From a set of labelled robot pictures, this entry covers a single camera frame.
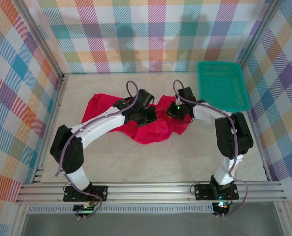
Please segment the black bracket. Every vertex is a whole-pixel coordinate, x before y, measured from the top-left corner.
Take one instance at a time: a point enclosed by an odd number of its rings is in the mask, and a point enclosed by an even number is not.
[[[103,202],[107,200],[107,195],[108,195],[107,186],[89,185],[83,191],[98,195],[102,199]],[[76,189],[74,189],[72,186],[67,186],[64,191],[63,201],[64,202],[92,202],[93,197],[76,191]]]
[[[195,199],[200,200],[237,200],[239,199],[239,192],[236,184],[232,185],[232,188],[224,193],[215,196],[209,184],[195,184],[194,185]]]

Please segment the white floor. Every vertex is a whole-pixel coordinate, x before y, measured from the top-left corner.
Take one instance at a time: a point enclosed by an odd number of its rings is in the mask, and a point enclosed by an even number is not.
[[[70,76],[55,130],[63,124],[67,127],[79,124],[95,93],[127,97],[125,83],[133,80],[139,88],[153,94],[157,103],[162,95],[174,95],[172,82],[175,79],[191,86],[199,98],[196,73]],[[58,164],[47,153],[42,182],[66,182],[62,175],[54,177]],[[194,120],[181,136],[173,133],[163,142],[148,145],[141,145],[120,132],[107,133],[85,149],[83,167],[93,182],[209,181],[218,167],[219,155],[215,129]],[[247,181],[267,180],[255,143],[239,165],[236,177]]]

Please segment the purple cable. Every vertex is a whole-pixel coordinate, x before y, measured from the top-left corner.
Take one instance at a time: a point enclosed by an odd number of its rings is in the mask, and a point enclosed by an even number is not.
[[[94,210],[92,213],[90,213],[88,216],[84,216],[84,220],[88,219],[89,217],[93,216],[96,214],[97,211],[99,211],[99,209],[101,208],[101,205],[102,205],[102,199],[100,196],[96,195],[96,194],[91,194],[91,193],[87,193],[87,192],[84,192],[82,190],[80,190],[79,188],[77,188],[72,182],[71,182],[71,179],[68,177],[68,175],[66,173],[64,173],[64,176],[65,178],[67,179],[67,181],[69,182],[69,184],[78,192],[82,193],[82,194],[85,194],[85,195],[88,195],[88,196],[93,196],[94,198],[98,198],[99,201],[100,201],[100,204],[99,206],[96,208],[96,210]],[[76,212],[76,216],[78,217],[78,219],[80,219],[81,217],[78,215],[78,211]]]
[[[212,106],[207,105],[207,104],[202,104],[202,103],[194,102],[194,101],[191,101],[191,100],[188,100],[188,99],[185,99],[185,98],[181,97],[181,96],[178,94],[178,92],[176,91],[176,89],[175,89],[175,83],[176,83],[176,82],[179,82],[179,83],[182,85],[183,88],[184,88],[184,85],[183,85],[183,83],[182,83],[180,80],[174,80],[174,82],[173,82],[173,84],[172,84],[172,88],[173,88],[173,90],[174,90],[174,92],[175,92],[175,94],[176,94],[176,96],[177,96],[178,98],[180,98],[181,100],[183,100],[183,101],[185,101],[185,102],[188,102],[188,103],[192,103],[192,104],[195,104],[195,105],[198,105],[198,106],[202,106],[202,107],[210,108],[210,109],[212,109],[212,110],[214,110],[214,111],[216,111],[216,112],[218,112],[218,113],[224,115],[226,118],[228,118],[228,120],[229,120],[229,122],[230,122],[230,124],[231,124],[231,127],[232,127],[232,129],[233,129],[233,132],[234,132],[234,162],[233,162],[233,165],[231,166],[231,168],[229,169],[228,174],[229,174],[229,176],[230,176],[231,178],[233,178],[234,181],[236,181],[236,182],[241,182],[241,183],[243,183],[243,184],[245,185],[245,187],[246,187],[246,193],[245,193],[245,197],[244,197],[243,201],[241,202],[241,204],[240,204],[236,209],[234,209],[233,211],[231,211],[230,213],[228,213],[228,214],[227,214],[227,216],[228,216],[228,215],[230,215],[230,214],[236,212],[238,209],[240,209],[240,208],[242,207],[242,205],[245,203],[246,198],[248,197],[248,193],[249,193],[249,186],[248,186],[248,184],[247,184],[246,182],[242,181],[242,180],[238,180],[238,179],[234,178],[233,175],[232,175],[232,171],[233,171],[233,169],[234,169],[234,167],[235,167],[235,165],[236,165],[236,162],[237,162],[237,160],[238,160],[238,153],[239,153],[239,150],[238,150],[238,137],[237,137],[237,135],[236,135],[236,130],[235,130],[235,126],[234,126],[234,121],[231,119],[231,117],[230,117],[227,113],[225,113],[225,112],[219,110],[218,108],[212,107]]]
[[[130,104],[128,107],[126,107],[126,108],[124,108],[124,109],[122,109],[122,110],[120,110],[120,111],[110,113],[110,114],[108,114],[108,115],[106,115],[106,116],[100,116],[100,117],[97,117],[96,119],[92,120],[91,122],[85,124],[81,129],[86,129],[88,126],[90,126],[90,125],[93,124],[94,122],[97,122],[97,121],[99,121],[99,120],[101,120],[101,119],[104,119],[104,118],[107,118],[107,117],[110,117],[110,116],[114,116],[114,115],[120,114],[120,113],[122,113],[122,112],[124,112],[124,111],[130,109],[130,108],[135,104],[135,102],[137,101],[137,98],[138,98],[138,87],[137,87],[137,85],[136,85],[136,83],[135,83],[134,81],[129,80],[129,81],[126,82],[126,89],[127,89],[128,92],[129,92],[129,90],[128,90],[128,84],[129,84],[129,83],[132,83],[132,84],[135,86],[135,89],[136,89],[136,95],[135,95],[135,98],[134,98],[132,104]],[[71,142],[71,140],[72,140],[72,139],[73,139],[73,138],[74,138],[79,132],[80,132],[80,129],[77,130],[74,134],[72,134],[71,137],[69,137],[69,139],[68,139],[67,142],[65,143],[64,148],[63,148],[63,151],[62,151],[62,154],[61,154],[61,158],[60,158],[60,160],[59,160],[58,171],[55,173],[55,176],[58,176],[58,175],[63,171],[63,169],[62,169],[62,165],[63,165],[63,160],[64,160],[64,157],[65,157],[66,149],[67,149],[69,143]]]

